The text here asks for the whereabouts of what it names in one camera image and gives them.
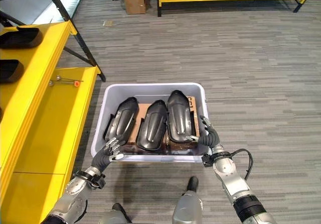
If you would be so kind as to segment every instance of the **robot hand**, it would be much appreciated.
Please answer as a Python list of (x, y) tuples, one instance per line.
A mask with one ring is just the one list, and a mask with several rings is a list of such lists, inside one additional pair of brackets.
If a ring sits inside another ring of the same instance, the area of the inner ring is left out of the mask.
[(222, 147), (220, 143), (219, 135), (217, 134), (216, 130), (213, 128), (210, 121), (205, 116), (200, 116), (202, 123), (205, 125), (205, 130), (209, 132), (208, 135), (202, 134), (201, 136), (188, 136), (188, 139), (197, 141), (201, 145), (205, 145), (210, 147), (211, 150), (215, 147)]
[(119, 160), (124, 157), (124, 154), (120, 154), (118, 148), (118, 140), (116, 138), (112, 138), (94, 156), (91, 166), (97, 168), (99, 172), (102, 173), (112, 161)]
[[(251, 153), (246, 149), (239, 149), (233, 153), (225, 151), (210, 121), (204, 116), (201, 116), (201, 120), (209, 134), (200, 137), (189, 136), (189, 138), (212, 150), (212, 155), (205, 154), (202, 157), (203, 164), (205, 167), (213, 167), (216, 177), (222, 182), (223, 190), (242, 223), (276, 224), (246, 182), (253, 165)], [(232, 160), (233, 156), (243, 151), (249, 155), (249, 168), (244, 178), (238, 174)]]
[(72, 224), (80, 220), (86, 213), (87, 199), (92, 190), (102, 189), (105, 185), (102, 172), (111, 162), (124, 157), (118, 148), (118, 140), (112, 138), (95, 155), (86, 171), (77, 171), (42, 224)]

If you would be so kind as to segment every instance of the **black plastic part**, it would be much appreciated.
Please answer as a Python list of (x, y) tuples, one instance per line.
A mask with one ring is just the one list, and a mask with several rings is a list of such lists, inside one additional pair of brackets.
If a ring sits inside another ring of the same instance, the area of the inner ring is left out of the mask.
[(162, 100), (155, 101), (148, 107), (145, 119), (141, 120), (137, 135), (137, 145), (144, 149), (158, 150), (166, 131), (167, 108)]
[(191, 190), (193, 192), (197, 191), (197, 187), (199, 186), (199, 180), (196, 176), (192, 176), (187, 184), (186, 190)]
[(66, 222), (55, 215), (49, 215), (42, 221), (41, 224), (66, 224)]
[(255, 195), (241, 197), (233, 203), (233, 206), (241, 222), (244, 222), (251, 216), (266, 212)]
[(88, 174), (87, 172), (78, 170), (75, 174), (73, 174), (73, 176), (79, 177), (79, 178), (87, 181), (92, 187), (96, 187), (99, 189), (102, 189), (106, 184), (106, 182), (104, 180), (104, 178), (106, 176), (104, 174), (92, 176), (92, 175)]
[(176, 143), (190, 142), (192, 135), (190, 102), (179, 90), (171, 93), (168, 103), (168, 131), (170, 140)]
[(118, 210), (118, 211), (120, 211), (120, 212), (124, 215), (125, 219), (127, 220), (127, 223), (132, 223), (132, 222), (131, 222), (131, 219), (129, 218), (129, 216), (127, 216), (127, 213), (126, 213), (124, 207), (122, 207), (121, 204), (115, 203), (115, 204), (112, 206), (111, 209), (112, 209), (112, 210)]
[(0, 48), (32, 48), (43, 40), (39, 28), (17, 27), (18, 31), (6, 32), (0, 36)]
[(218, 152), (214, 155), (205, 154), (202, 156), (203, 165), (204, 167), (212, 167), (216, 160), (226, 157), (232, 159), (231, 154), (227, 151)]
[(134, 128), (138, 110), (138, 102), (135, 97), (129, 97), (122, 102), (116, 114), (109, 120), (104, 135), (105, 140), (109, 141), (116, 137), (119, 145), (126, 144)]
[(0, 60), (0, 83), (18, 81), (23, 73), (24, 66), (18, 60)]

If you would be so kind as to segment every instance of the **yellow table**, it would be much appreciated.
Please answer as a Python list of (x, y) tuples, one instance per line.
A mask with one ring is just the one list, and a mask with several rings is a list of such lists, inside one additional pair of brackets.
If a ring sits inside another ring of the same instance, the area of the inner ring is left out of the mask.
[[(3, 223), (40, 223), (63, 193), (100, 73), (97, 66), (55, 70), (70, 33), (77, 32), (70, 22), (37, 27), (44, 35), (38, 47), (0, 50), (1, 59), (18, 59), (25, 68), (19, 81), (0, 85)], [(49, 86), (57, 74), (82, 82)]]

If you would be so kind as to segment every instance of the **white wall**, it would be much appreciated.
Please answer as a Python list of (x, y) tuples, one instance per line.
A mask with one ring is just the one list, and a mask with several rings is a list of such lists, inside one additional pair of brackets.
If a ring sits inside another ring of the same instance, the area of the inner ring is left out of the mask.
[(0, 2), (3, 12), (31, 24), (51, 3), (51, 0), (5, 0)]

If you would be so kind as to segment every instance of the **gray carpet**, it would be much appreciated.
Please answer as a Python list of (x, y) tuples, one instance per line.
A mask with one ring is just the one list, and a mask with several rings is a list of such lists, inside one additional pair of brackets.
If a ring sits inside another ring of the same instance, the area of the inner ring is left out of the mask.
[[(104, 90), (114, 83), (197, 82), (228, 151), (249, 149), (248, 184), (279, 224), (321, 223), (321, 0), (175, 4), (156, 17), (127, 15), (122, 1), (83, 0), (76, 26), (103, 69), (75, 169), (90, 165)], [(104, 21), (113, 21), (104, 27)], [(67, 46), (77, 49), (72, 39)], [(60, 66), (85, 66), (63, 53)], [(235, 158), (238, 170), (245, 155)], [(134, 222), (171, 223), (190, 176), (200, 180), (203, 223), (240, 223), (211, 168), (190, 163), (111, 164), (79, 224), (113, 203)]]

